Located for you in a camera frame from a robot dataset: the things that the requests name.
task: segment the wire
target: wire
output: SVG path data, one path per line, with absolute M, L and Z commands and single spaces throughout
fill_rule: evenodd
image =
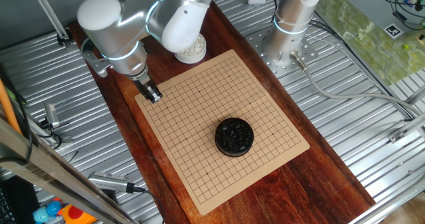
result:
M 400 105 L 403 105 L 404 107 L 410 109 L 411 111 L 413 111 L 416 115 L 420 116 L 422 113 L 419 112 L 417 109 L 415 109 L 413 106 L 411 106 L 410 104 L 401 101 L 397 98 L 388 96 L 386 94 L 369 94 L 369 93 L 363 93 L 363 94 L 350 94 L 350 95 L 334 95 L 334 94 L 330 94 L 324 90 L 322 90 L 314 81 L 314 79 L 311 77 L 310 72 L 308 71 L 308 69 L 304 70 L 305 75 L 308 77 L 308 79 L 310 80 L 311 84 L 317 89 L 317 91 L 319 91 L 319 93 L 321 93 L 322 95 L 328 97 L 328 98 L 335 98 L 335 99 L 352 99 L 352 98 L 365 98 L 365 97 L 373 97 L 373 98 L 383 98 L 386 100 L 390 100 L 393 102 L 396 102 Z
M 406 11 L 407 13 L 409 13 L 409 14 L 411 14 L 411 15 L 413 15 L 413 16 L 415 16 L 415 17 L 420 17 L 420 18 L 425 18 L 424 16 L 422 16 L 422 15 L 417 15 L 417 14 L 414 14 L 414 13 L 411 13 L 410 11 L 408 11 L 408 10 L 406 10 L 403 6 L 401 6 L 401 5 L 398 5 L 403 11 Z
M 7 95 L 5 85 L 0 80 L 0 100 L 5 110 L 7 121 L 20 135 L 22 135 L 21 128 L 19 127 L 18 120 L 16 119 L 15 112 L 13 111 L 11 100 Z
M 33 136 L 31 135 L 32 133 L 29 126 L 28 116 L 23 106 L 25 101 L 23 100 L 21 95 L 18 95 L 18 92 L 15 90 L 15 87 L 13 86 L 13 83 L 11 82 L 11 80 L 7 77 L 6 74 L 4 74 L 1 71 L 0 71 L 0 79 L 4 80 L 7 84 L 9 84 L 9 90 L 13 94 L 15 94 L 15 96 L 17 97 L 17 102 L 19 104 L 19 108 L 21 108 L 22 116 L 24 118 L 24 124 L 22 125 L 24 130 L 24 135 L 26 135 L 26 138 L 28 139 L 28 143 L 29 143 L 28 152 L 27 152 L 27 156 L 25 157 L 25 160 L 21 158 L 0 158 L 0 163 L 1 162 L 16 162 L 20 165 L 25 165 L 29 163 L 31 154 L 33 152 Z
M 337 48 L 337 49 L 339 49 L 344 55 L 346 55 L 350 60 L 351 60 L 351 62 L 353 62 L 353 63 L 355 63 L 350 57 L 349 57 L 349 55 L 343 50 L 343 49 L 341 49 L 341 48 L 339 48 L 338 46 L 336 46 L 335 44 L 333 44 L 333 43 L 331 43 L 331 42 L 329 42 L 329 41 L 324 41 L 323 39 L 319 39 L 319 38 L 316 38 L 316 37 L 313 37 L 313 36 L 311 36 L 311 35 L 307 35 L 308 37 L 310 37 L 310 38 L 313 38 L 313 39 L 316 39 L 316 40 L 318 40 L 318 41 L 321 41 L 321 42 L 324 42 L 324 43 L 328 43 L 328 44 L 330 44 L 330 45 L 333 45 L 335 48 Z M 401 100 L 399 100 L 399 99 L 397 99 L 397 98 L 394 98 L 394 97 L 392 97 L 392 96 L 389 96 L 389 95 L 386 95 L 386 94 L 353 94 L 353 95 L 334 95 L 334 94 L 329 94 L 329 93 L 326 93 L 325 91 L 323 91 L 322 89 L 320 89 L 317 85 L 316 85 L 316 83 L 314 82 L 314 80 L 312 79 L 312 77 L 310 76 L 310 73 L 309 73 L 309 71 L 308 70 L 305 70 L 305 74 L 307 75 L 307 77 L 309 78 L 309 80 L 310 80 L 310 82 L 312 83 L 312 85 L 314 85 L 314 87 L 316 87 L 316 89 L 318 89 L 318 91 L 321 93 L 321 94 L 323 94 L 323 95 L 325 95 L 325 96 L 327 96 L 327 97 L 330 97 L 330 98 L 336 98 L 337 97 L 337 99 L 347 99 L 347 98 L 362 98 L 362 97 L 375 97 L 375 98 L 384 98 L 384 99 L 387 99 L 387 100 L 391 100 L 391 101 L 394 101 L 394 102 L 396 102 L 396 103 L 398 103 L 398 104 L 400 104 L 400 105 L 402 105 L 402 106 L 404 106 L 405 108 L 408 108 L 408 109 L 410 109 L 411 111 L 413 111 L 416 115 L 421 115 L 422 113 L 421 112 L 419 112 L 417 109 L 415 109 L 413 106 L 411 106 L 410 104 L 408 104 L 408 103 L 406 103 L 406 102 L 404 102 L 404 101 L 401 101 Z
M 319 28 L 321 28 L 321 29 L 323 29 L 323 30 L 325 30 L 325 31 L 328 31 L 328 32 L 330 32 L 331 33 L 331 35 L 333 35 L 335 38 L 337 38 L 338 40 L 340 40 L 343 44 L 344 44 L 344 46 L 345 46 L 345 48 L 358 60 L 358 62 L 360 62 L 363 66 L 366 66 L 363 62 L 362 62 L 362 60 L 356 55 L 356 53 L 353 51 L 353 49 L 329 26 L 329 25 L 327 25 L 327 24 L 325 24 L 325 23 L 322 23 L 322 22 L 319 22 L 319 21 L 316 21 L 316 20 L 314 20 L 313 22 L 315 22 L 315 24 L 313 24 L 313 23 L 310 23 L 311 25 L 313 25 L 313 26 L 315 26 L 315 27 L 319 27 Z M 316 23 L 320 23 L 320 24 L 322 24 L 324 27 L 320 27 L 319 25 L 317 25 Z M 323 39 L 318 39 L 318 38 L 316 38 L 316 37 L 312 37 L 312 36 L 310 36 L 311 38 L 314 38 L 314 39 L 317 39 L 317 40 L 319 40 L 319 41 L 323 41 L 323 42 L 325 42 L 325 43 L 328 43 L 328 41 L 325 41 L 325 40 L 323 40 Z M 343 52 L 345 55 L 347 55 L 347 57 L 351 60 L 351 62 L 353 62 L 359 69 L 361 69 L 361 67 L 359 67 L 358 65 L 357 65 L 357 62 L 354 62 L 353 61 L 353 59 L 351 59 L 351 57 L 343 50 L 343 49 L 340 49 L 338 46 L 336 46 L 335 44 L 333 44 L 333 43 L 330 43 L 331 45 L 334 45 L 337 49 L 339 49 L 341 52 Z M 378 86 L 385 94 L 387 94 L 387 95 L 390 95 L 390 92 L 385 88 L 385 85 L 383 85 L 382 84 L 382 82 L 380 81 L 380 80 L 372 80 L 372 79 L 369 79 L 373 84 L 375 84 L 376 86 Z M 404 107 L 404 106 L 402 106 L 402 105 L 400 105 L 400 104 L 398 104 L 398 103 L 396 103 L 396 105 L 398 105 L 402 110 L 404 110 L 405 112 L 406 112 L 406 114 L 408 115 L 408 116 L 410 116 L 412 119 L 414 118 L 407 110 L 406 110 L 406 108 Z
M 40 134 L 37 134 L 37 135 L 40 138 L 51 138 L 51 137 L 55 137 L 58 140 L 58 144 L 53 148 L 54 150 L 58 149 L 62 145 L 62 143 L 63 143 L 62 137 L 60 137 L 58 134 L 55 134 L 54 132 L 50 132 L 50 134 L 47 135 L 47 136 L 40 135 Z
M 385 0 L 385 1 L 392 4 L 397 4 L 397 5 L 409 5 L 409 4 L 401 3 L 401 2 L 393 2 L 392 0 Z
M 411 26 L 409 26 L 409 25 L 407 25 L 407 22 L 406 21 L 404 21 L 401 17 L 399 17 L 397 14 L 399 13 L 398 12 L 398 10 L 397 10 L 397 6 L 399 6 L 403 11 L 406 11 L 407 13 L 409 13 L 409 14 L 411 14 L 411 15 L 414 15 L 414 16 L 416 16 L 416 17 L 421 17 L 421 18 L 425 18 L 425 17 L 422 17 L 422 16 L 420 16 L 420 15 L 416 15 L 416 14 L 414 14 L 414 13 L 411 13 L 410 11 L 407 11 L 404 7 L 402 7 L 400 4 L 401 3 L 399 3 L 398 2 L 398 0 L 395 0 L 396 2 L 390 2 L 390 6 L 391 6 L 391 10 L 392 10 L 392 13 L 394 14 L 394 16 L 402 23 L 402 25 L 404 25 L 406 28 L 408 28 L 408 29 L 411 29 L 411 30 L 413 30 L 413 31 L 422 31 L 422 30 L 424 30 L 425 29 L 425 27 L 422 27 L 422 28 L 420 28 L 420 29 L 417 29 L 417 28 L 414 28 L 414 27 L 411 27 Z
M 148 191 L 148 190 L 146 190 L 144 188 L 134 187 L 133 190 L 136 191 L 136 192 L 147 193 L 147 194 L 151 195 L 154 199 L 156 199 L 158 201 L 158 204 L 159 204 L 159 206 L 162 209 L 162 212 L 164 214 L 164 216 L 162 218 L 162 224 L 164 224 L 164 222 L 165 222 L 165 208 L 164 208 L 164 205 L 162 204 L 161 200 L 159 200 L 159 198 L 156 195 L 154 195 L 152 192 L 150 192 L 150 191 Z
M 274 20 L 274 15 L 276 14 L 276 11 L 278 10 L 278 0 L 274 0 L 274 14 L 273 14 L 273 16 L 272 16 L 272 23 L 273 23 L 273 20 Z
M 53 134 L 53 136 L 58 139 L 58 144 L 53 148 L 54 150 L 57 150 L 62 145 L 62 138 L 57 134 Z

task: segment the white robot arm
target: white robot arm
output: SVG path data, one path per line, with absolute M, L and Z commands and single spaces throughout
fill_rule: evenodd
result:
M 102 77 L 107 75 L 106 68 L 111 64 L 115 71 L 133 80 L 147 99 L 157 102 L 162 94 L 149 76 L 147 54 L 139 40 L 152 35 L 173 53 L 189 48 L 199 35 L 211 1 L 85 0 L 77 14 L 78 22 L 91 40 L 83 48 L 83 53 L 88 55 L 85 58 Z M 107 62 L 91 58 L 93 45 Z

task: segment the wooden table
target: wooden table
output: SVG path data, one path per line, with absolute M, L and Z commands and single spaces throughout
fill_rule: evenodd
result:
M 77 22 L 69 27 L 80 46 L 86 35 Z M 149 190 L 164 203 L 162 215 L 167 223 L 348 223 L 374 204 L 365 188 L 214 3 L 201 34 L 207 40 L 207 55 L 199 64 L 234 49 L 311 147 L 201 216 L 135 102 L 139 91 L 132 81 L 112 70 L 106 78 L 100 78 L 90 69 Z M 179 62 L 152 37 L 143 42 L 150 51 L 147 63 L 157 84 L 194 67 Z

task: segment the metal grate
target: metal grate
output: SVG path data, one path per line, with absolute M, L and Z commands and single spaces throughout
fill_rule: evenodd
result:
M 36 119 L 45 117 L 44 103 L 55 104 L 61 122 L 55 130 L 72 137 L 57 152 L 86 177 L 93 171 L 127 175 L 136 186 L 147 188 L 110 114 L 87 64 L 77 47 L 65 49 L 52 33 L 0 51 L 5 67 L 17 90 L 27 99 L 27 111 Z M 36 187 L 44 203 L 53 196 Z M 148 194 L 119 193 L 124 211 L 143 223 L 160 223 L 162 217 Z

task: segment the metal bracket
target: metal bracket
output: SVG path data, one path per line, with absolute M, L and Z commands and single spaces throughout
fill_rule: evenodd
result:
M 397 140 L 404 138 L 406 135 L 404 134 L 403 131 L 401 130 L 397 130 L 395 133 L 392 133 L 388 138 L 390 139 L 390 141 L 392 143 L 397 142 Z
M 298 69 L 298 66 L 295 62 L 283 63 L 282 61 L 278 62 L 275 58 L 267 57 L 262 53 L 262 42 L 264 37 L 272 30 L 272 27 L 267 27 L 246 37 L 246 40 L 254 48 L 254 50 L 261 56 L 262 60 L 268 65 L 270 70 L 274 73 L 277 78 L 282 77 L 284 74 L 289 73 L 293 70 Z M 300 58 L 305 63 L 311 63 L 317 59 L 319 56 L 316 50 L 310 45 L 306 38 L 302 39 L 301 50 L 299 51 Z
M 106 70 L 111 63 L 108 60 L 99 61 L 93 53 L 94 43 L 89 39 L 82 50 L 82 56 L 86 62 L 93 68 L 94 72 L 102 78 L 107 77 L 108 71 Z
M 72 143 L 71 136 L 61 136 L 60 138 L 62 138 L 62 143 L 63 144 L 71 144 Z
M 54 129 L 60 126 L 58 114 L 54 104 L 45 103 L 44 110 L 46 111 L 46 121 L 49 128 Z

